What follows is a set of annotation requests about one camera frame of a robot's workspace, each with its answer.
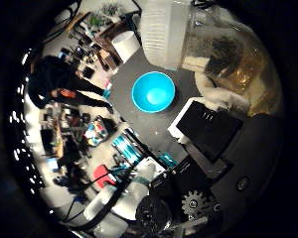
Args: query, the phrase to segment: jar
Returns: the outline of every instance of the jar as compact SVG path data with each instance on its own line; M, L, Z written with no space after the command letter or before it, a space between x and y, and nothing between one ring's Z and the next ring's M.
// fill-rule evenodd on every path
M165 6L160 14L154 13L154 5L159 4L152 0L142 15L143 49L151 63L203 73L216 86L246 98L249 116L278 113L282 97L279 78L251 29L219 6L202 10L187 0L162 1Z

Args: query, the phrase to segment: gray table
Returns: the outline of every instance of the gray table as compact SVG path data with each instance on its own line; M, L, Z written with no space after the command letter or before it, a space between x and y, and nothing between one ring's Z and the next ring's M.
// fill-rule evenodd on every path
M166 110L149 114L138 110L131 99L131 88L134 81L149 71L161 71L169 75L176 85L176 97L172 105ZM188 154L168 132L168 127L177 117L180 110L190 97L200 96L194 73L179 69L165 70L154 66L145 58L140 49L132 58L119 69L112 78L112 92L110 102L139 135L153 153L168 152L176 161L182 161Z

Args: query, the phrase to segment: blue bowl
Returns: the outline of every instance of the blue bowl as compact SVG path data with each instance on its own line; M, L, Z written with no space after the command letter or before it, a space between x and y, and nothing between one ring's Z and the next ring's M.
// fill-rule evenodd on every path
M175 93L175 84L168 75L152 71L135 81L131 89L131 98L139 110L154 113L166 109L172 103Z

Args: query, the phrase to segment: gear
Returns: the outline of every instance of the gear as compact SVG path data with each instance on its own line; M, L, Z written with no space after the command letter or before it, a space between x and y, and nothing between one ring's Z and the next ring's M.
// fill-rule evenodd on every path
M188 195L184 196L182 200L182 209L185 214L193 217L198 216L198 212L206 206L207 199L203 196L201 192L194 190L193 192L189 191Z

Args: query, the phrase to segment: black jacket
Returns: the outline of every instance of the black jacket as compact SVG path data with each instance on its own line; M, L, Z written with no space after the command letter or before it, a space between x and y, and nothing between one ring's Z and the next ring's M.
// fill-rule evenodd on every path
M57 57L44 57L29 76L28 94L32 102L42 109L53 99L51 91L67 88L69 80L74 77L75 69L71 65Z

